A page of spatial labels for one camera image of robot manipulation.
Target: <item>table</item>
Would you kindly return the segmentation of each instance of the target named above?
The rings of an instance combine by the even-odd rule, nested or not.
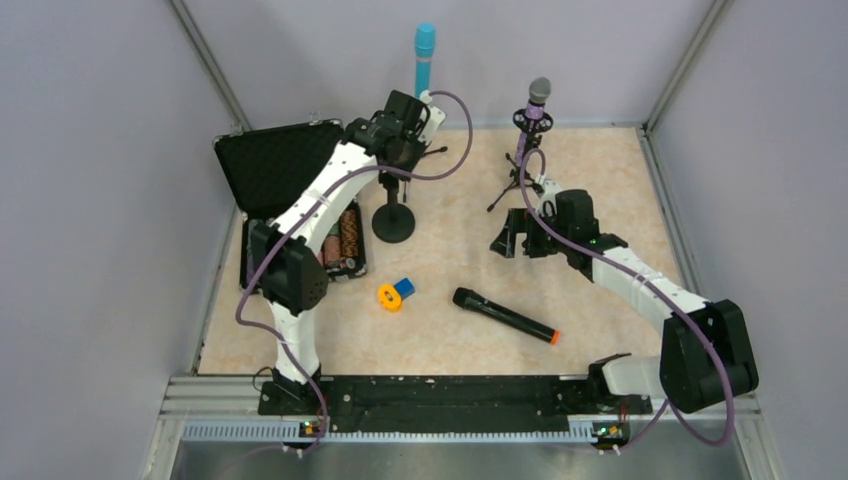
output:
[[[407,205],[417,226],[406,242],[390,245],[374,236],[370,218],[385,203],[385,190],[376,181],[362,190],[369,271],[331,284],[316,307],[324,374],[580,374],[615,353],[659,354],[659,334],[624,300],[568,267],[564,256],[504,259],[489,251],[507,210],[522,206],[521,194],[512,191],[486,212],[509,181],[504,153],[514,151],[517,137],[514,128],[476,131],[468,160],[453,176],[412,182]],[[464,130],[440,132],[433,145],[447,145],[449,151],[426,157],[416,172],[450,168],[465,141]],[[549,178],[592,195],[602,232],[618,234],[645,262],[679,283],[634,129],[554,129],[545,134],[542,148]],[[538,171],[537,162],[531,160],[530,171]],[[276,359],[271,335],[233,319],[241,295],[240,237],[237,226],[208,319],[200,374],[253,374]],[[390,313],[377,302],[377,288],[403,277],[416,293],[400,312]],[[459,309],[451,302],[459,286],[560,330],[558,344]],[[245,318],[273,325],[259,295],[250,298]]]

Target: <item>black round stand base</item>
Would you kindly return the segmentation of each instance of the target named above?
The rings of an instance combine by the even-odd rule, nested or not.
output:
[[[397,205],[395,208],[397,210],[394,220],[391,218],[391,207],[388,204],[378,208],[371,219],[374,235],[386,243],[400,243],[415,231],[415,215],[412,210],[406,205]]]

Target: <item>yellow ring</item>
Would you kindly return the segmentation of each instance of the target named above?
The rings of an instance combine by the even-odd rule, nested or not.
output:
[[[401,307],[400,294],[393,285],[383,285],[377,289],[377,300],[380,305],[390,312],[399,312]]]

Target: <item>microphone head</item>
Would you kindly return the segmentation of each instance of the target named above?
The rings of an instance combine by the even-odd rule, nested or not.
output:
[[[530,101],[533,103],[545,103],[551,96],[551,81],[545,77],[539,77],[530,84]]]
[[[415,55],[432,57],[436,50],[436,27],[432,23],[422,23],[415,31]]]
[[[459,287],[456,289],[456,292],[453,293],[453,303],[458,307],[465,308],[465,301],[468,300],[468,298],[470,298],[472,295],[476,295],[476,293],[474,293],[474,290]]]

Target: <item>microphone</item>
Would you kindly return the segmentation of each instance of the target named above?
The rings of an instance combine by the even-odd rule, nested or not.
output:
[[[535,145],[530,145],[530,148],[526,148],[527,133],[530,132],[535,137],[535,132],[540,127],[538,122],[545,118],[545,102],[550,96],[550,80],[545,77],[539,77],[533,80],[530,84],[530,99],[527,101],[527,106],[524,107],[523,123],[526,128],[521,129],[521,136],[518,137],[518,146],[515,148],[515,164],[519,167],[521,166],[521,162],[524,161],[525,149],[530,150],[530,148],[535,147]]]
[[[558,330],[554,330],[547,325],[542,325],[497,303],[490,302],[474,290],[462,287],[457,288],[453,294],[453,303],[463,310],[482,313],[491,319],[509,325],[516,330],[520,330],[540,340],[544,340],[551,345],[556,345],[557,340],[559,340]]]
[[[430,89],[430,60],[436,50],[436,27],[422,23],[415,31],[415,98]]]

